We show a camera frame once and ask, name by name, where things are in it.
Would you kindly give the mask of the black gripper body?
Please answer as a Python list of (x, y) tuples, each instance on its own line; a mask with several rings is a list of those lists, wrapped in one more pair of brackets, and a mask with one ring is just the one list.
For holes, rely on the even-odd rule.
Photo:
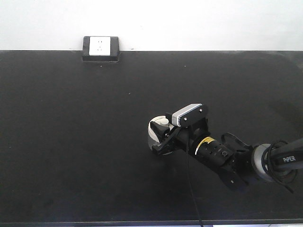
[(165, 151), (185, 151), (187, 145), (191, 146), (196, 139), (208, 135), (210, 135), (208, 119), (203, 118), (187, 128), (174, 126), (173, 132), (170, 135), (166, 134), (161, 144), (153, 146), (152, 149), (158, 154), (162, 154)]

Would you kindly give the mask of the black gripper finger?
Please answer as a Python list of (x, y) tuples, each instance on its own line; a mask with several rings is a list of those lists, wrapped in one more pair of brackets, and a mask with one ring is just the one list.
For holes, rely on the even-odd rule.
[(172, 114), (171, 114), (171, 113), (165, 113), (165, 117), (166, 117), (166, 119), (168, 119), (169, 121), (172, 120)]
[(169, 128), (162, 126), (156, 122), (150, 122), (150, 128), (158, 138), (159, 142), (162, 142), (165, 139), (166, 134), (169, 132)]

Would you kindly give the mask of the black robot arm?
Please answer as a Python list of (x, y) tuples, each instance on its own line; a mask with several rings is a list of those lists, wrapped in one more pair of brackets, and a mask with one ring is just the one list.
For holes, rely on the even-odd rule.
[(303, 167), (302, 139), (251, 146), (231, 133), (224, 133), (218, 141), (211, 137), (205, 116), (181, 119), (180, 125), (174, 125), (168, 113), (150, 120), (148, 143), (155, 155), (182, 150), (235, 191), (245, 190), (251, 184), (275, 182), (294, 192), (290, 185)]

